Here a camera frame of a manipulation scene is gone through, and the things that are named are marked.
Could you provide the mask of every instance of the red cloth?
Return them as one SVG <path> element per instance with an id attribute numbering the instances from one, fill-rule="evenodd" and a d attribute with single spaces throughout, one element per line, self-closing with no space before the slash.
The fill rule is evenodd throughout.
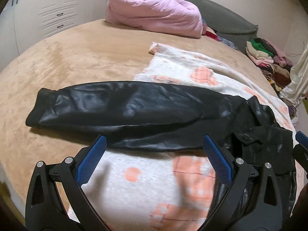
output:
<path id="1" fill-rule="evenodd" d="M 216 40 L 216 41 L 219 41 L 218 36 L 213 34 L 212 32 L 206 31 L 205 35 L 210 37 L 210 38 L 212 38 L 212 39 L 214 39 L 214 40 Z"/>
<path id="2" fill-rule="evenodd" d="M 284 75 L 279 74 L 278 72 L 275 72 L 274 80 L 278 85 L 280 85 L 283 88 L 291 82 L 290 78 L 287 78 Z"/>

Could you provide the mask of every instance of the drawer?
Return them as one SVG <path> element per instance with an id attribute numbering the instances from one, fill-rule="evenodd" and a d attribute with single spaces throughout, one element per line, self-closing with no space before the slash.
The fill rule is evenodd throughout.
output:
<path id="1" fill-rule="evenodd" d="M 77 25 L 77 16 L 75 15 L 63 19 L 58 19 L 57 21 L 42 26 L 41 32 L 43 38 L 47 38 L 49 36 L 52 36 L 58 32 L 74 27 L 76 25 Z"/>
<path id="2" fill-rule="evenodd" d="M 69 6 L 57 7 L 55 9 L 39 14 L 40 27 L 53 24 L 54 22 L 57 22 L 61 19 L 78 15 L 77 6 L 78 4 L 76 3 Z"/>

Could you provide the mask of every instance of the white wardrobe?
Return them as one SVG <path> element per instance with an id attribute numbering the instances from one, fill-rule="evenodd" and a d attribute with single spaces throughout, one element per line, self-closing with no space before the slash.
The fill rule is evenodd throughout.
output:
<path id="1" fill-rule="evenodd" d="M 103 19 L 107 0 L 9 0 L 0 15 L 0 71 L 40 40 Z"/>

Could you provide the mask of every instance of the gray pillow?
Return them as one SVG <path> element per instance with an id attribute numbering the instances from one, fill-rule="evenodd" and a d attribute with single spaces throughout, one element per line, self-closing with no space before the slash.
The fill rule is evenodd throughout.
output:
<path id="1" fill-rule="evenodd" d="M 210 0 L 185 0 L 195 4 L 206 24 L 245 53 L 246 41 L 252 40 L 258 27 L 233 11 Z"/>

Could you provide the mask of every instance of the blue gripper pad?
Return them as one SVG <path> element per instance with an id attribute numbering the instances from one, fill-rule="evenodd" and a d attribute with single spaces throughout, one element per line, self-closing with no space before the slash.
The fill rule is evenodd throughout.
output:
<path id="1" fill-rule="evenodd" d="M 295 135 L 295 139 L 306 149 L 308 149 L 308 137 L 305 136 L 301 131 L 298 131 Z"/>
<path id="2" fill-rule="evenodd" d="M 229 157 L 224 157 L 224 155 L 219 150 L 217 144 L 213 142 L 210 136 L 204 137 L 203 150 L 206 153 L 220 182 L 230 187 L 232 185 L 233 168 L 230 164 L 230 161 L 227 161 Z"/>
<path id="3" fill-rule="evenodd" d="M 100 136 L 78 166 L 76 181 L 80 187 L 82 184 L 86 184 L 90 180 L 93 171 L 106 151 L 106 147 L 106 137 Z"/>

